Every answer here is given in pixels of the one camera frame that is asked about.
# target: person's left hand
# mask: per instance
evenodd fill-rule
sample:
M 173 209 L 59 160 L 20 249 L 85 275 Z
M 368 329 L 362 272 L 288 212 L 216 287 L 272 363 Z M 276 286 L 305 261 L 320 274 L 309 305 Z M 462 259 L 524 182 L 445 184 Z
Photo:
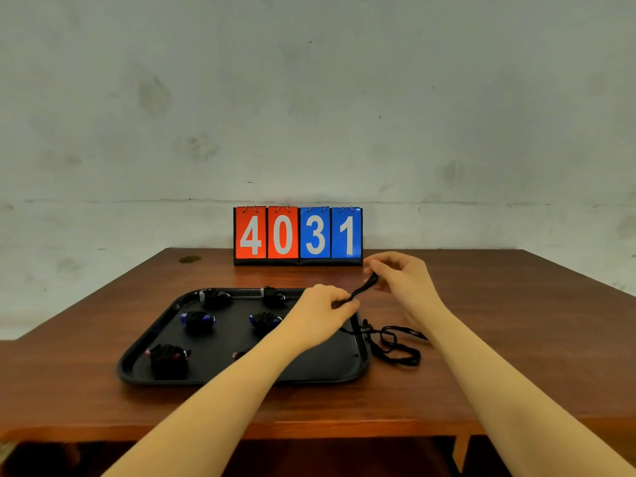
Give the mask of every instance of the person's left hand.
M 349 294 L 335 286 L 317 284 L 307 288 L 273 333 L 286 333 L 286 337 L 304 352 L 331 337 L 343 323 L 360 308 L 354 299 L 337 310 L 331 309 L 334 301 L 349 298 Z

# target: red number card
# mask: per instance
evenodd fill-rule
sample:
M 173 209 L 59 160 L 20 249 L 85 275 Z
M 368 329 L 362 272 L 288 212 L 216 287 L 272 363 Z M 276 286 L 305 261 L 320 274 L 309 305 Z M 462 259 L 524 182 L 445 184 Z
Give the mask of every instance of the red number card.
M 298 257 L 298 207 L 268 207 L 267 258 Z
M 234 252 L 237 259 L 266 257 L 265 206 L 234 208 Z

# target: wooden table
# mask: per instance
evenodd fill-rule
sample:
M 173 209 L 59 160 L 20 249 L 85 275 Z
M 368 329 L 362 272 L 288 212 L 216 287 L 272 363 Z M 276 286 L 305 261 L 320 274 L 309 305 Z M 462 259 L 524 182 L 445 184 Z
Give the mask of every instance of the wooden table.
M 550 397 L 636 460 L 636 298 L 522 250 L 413 250 L 449 309 Z M 179 259 L 201 256 L 192 264 Z M 138 440 L 192 389 L 119 381 L 123 352 L 178 296 L 197 288 L 351 291 L 360 268 L 234 267 L 225 249 L 162 251 L 18 340 L 0 347 L 0 441 Z M 377 328 L 402 324 L 387 294 L 361 296 Z M 440 355 L 417 368 L 377 359 L 343 385 L 274 388 L 247 439 L 457 436 L 460 464 L 483 430 Z

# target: gray wall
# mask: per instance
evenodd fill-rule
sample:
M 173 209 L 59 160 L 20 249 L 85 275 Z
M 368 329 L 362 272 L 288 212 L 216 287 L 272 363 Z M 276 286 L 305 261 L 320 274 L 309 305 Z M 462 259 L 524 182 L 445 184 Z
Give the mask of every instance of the gray wall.
M 0 338 L 232 207 L 636 294 L 636 0 L 0 0 Z

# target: person's left arm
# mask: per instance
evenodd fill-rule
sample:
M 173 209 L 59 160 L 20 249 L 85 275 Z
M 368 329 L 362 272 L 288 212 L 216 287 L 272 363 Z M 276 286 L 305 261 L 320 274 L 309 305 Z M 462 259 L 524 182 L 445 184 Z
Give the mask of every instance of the person's left arm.
M 358 310 L 357 300 L 331 309 L 332 302 L 348 297 L 333 286 L 307 288 L 276 329 L 166 417 L 104 477 L 220 476 L 282 371 Z

